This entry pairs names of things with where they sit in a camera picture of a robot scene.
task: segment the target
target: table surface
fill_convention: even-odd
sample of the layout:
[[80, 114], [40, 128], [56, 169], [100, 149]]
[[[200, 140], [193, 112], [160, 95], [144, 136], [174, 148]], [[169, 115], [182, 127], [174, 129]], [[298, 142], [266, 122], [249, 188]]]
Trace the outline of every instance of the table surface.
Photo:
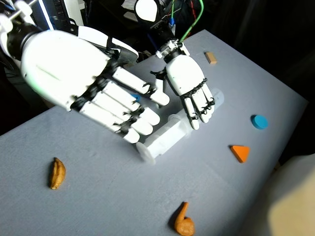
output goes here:
[[[186, 41], [191, 56], [225, 102], [151, 166], [92, 120], [54, 107], [0, 137], [2, 236], [177, 235], [169, 220], [181, 202], [196, 236], [235, 235], [283, 151], [307, 101], [255, 63], [202, 31]], [[210, 65], [205, 52], [214, 52]], [[162, 60], [151, 57], [130, 71], [151, 81]], [[170, 88], [167, 117], [181, 109]], [[258, 130], [250, 117], [264, 115]], [[229, 145], [251, 148], [240, 164]], [[48, 187], [53, 157], [66, 166], [60, 189]]]

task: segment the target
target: banana-shaped object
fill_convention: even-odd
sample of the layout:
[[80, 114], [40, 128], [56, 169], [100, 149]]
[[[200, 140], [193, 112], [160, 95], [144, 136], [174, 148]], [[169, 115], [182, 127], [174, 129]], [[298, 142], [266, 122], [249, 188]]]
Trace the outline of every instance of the banana-shaped object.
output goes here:
[[65, 177], [65, 167], [61, 160], [55, 157], [54, 168], [51, 176], [51, 189], [57, 189], [62, 184]]
[[188, 205], [189, 203], [184, 203], [184, 206], [175, 221], [175, 230], [182, 236], [192, 236], [195, 233], [195, 225], [192, 219], [185, 219]]

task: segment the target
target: orange triangular block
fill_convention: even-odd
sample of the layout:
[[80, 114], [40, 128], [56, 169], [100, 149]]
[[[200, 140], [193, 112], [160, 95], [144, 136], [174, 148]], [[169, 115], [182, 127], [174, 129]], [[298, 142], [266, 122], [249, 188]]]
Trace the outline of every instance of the orange triangular block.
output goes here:
[[241, 163], [244, 163], [246, 162], [248, 154], [250, 153], [251, 149], [250, 147], [246, 146], [232, 146], [231, 150], [235, 157], [237, 158], [237, 160]]

